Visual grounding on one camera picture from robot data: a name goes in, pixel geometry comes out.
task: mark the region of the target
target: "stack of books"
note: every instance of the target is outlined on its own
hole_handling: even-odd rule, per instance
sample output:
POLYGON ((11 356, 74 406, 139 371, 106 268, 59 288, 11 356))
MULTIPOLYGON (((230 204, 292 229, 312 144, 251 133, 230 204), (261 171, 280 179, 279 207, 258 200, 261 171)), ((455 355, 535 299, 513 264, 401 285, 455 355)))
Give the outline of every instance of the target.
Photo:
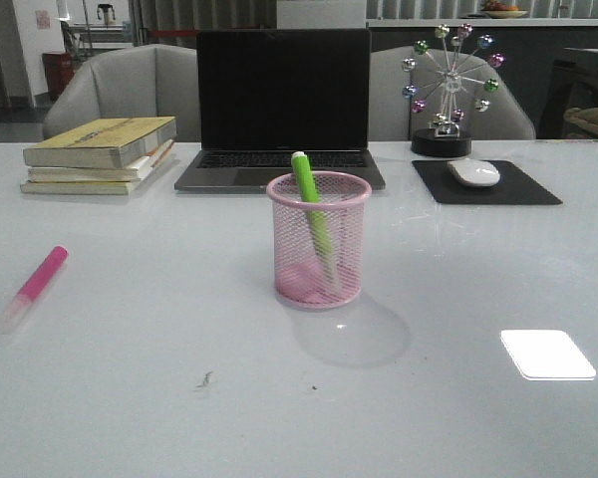
POLYGON ((22 192, 129 194, 169 157, 175 117, 95 119, 23 151, 22 192))

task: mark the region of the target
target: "black mouse pad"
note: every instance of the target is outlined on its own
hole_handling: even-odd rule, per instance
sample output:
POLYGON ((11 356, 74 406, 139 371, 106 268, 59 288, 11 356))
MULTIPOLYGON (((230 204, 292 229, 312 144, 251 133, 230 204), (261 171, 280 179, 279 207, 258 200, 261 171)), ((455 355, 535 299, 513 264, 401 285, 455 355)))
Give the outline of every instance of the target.
POLYGON ((440 159, 412 161, 435 200, 441 204, 553 205, 562 201, 509 161, 490 161, 500 173, 497 184, 469 187, 449 172, 440 159))

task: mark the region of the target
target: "pen holder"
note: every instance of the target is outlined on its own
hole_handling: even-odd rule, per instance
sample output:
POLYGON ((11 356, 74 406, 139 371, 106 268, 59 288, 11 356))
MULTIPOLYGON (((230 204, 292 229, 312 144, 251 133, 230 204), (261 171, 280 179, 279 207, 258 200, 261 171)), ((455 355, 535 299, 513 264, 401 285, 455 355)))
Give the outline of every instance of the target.
POLYGON ((315 171, 319 202, 303 202, 294 174, 273 179, 277 293, 307 309, 342 306, 361 292, 364 205, 372 192, 360 177, 315 171))

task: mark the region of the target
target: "white mouse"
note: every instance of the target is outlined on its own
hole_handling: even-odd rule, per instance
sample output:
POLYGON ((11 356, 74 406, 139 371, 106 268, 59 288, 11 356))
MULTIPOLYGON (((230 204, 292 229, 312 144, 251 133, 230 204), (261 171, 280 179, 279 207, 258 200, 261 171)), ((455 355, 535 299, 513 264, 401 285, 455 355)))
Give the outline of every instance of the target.
POLYGON ((465 186, 493 186, 500 180, 498 169, 489 161, 466 157, 448 161, 448 168, 458 182, 465 186))

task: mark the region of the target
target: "trash bin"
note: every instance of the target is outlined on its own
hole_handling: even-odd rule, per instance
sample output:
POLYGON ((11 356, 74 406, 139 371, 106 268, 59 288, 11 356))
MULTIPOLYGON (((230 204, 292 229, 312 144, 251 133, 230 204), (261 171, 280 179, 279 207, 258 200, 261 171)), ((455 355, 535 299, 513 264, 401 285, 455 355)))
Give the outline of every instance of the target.
POLYGON ((71 54, 66 52, 43 53, 42 63, 49 86, 49 98, 55 101, 73 78, 71 54))

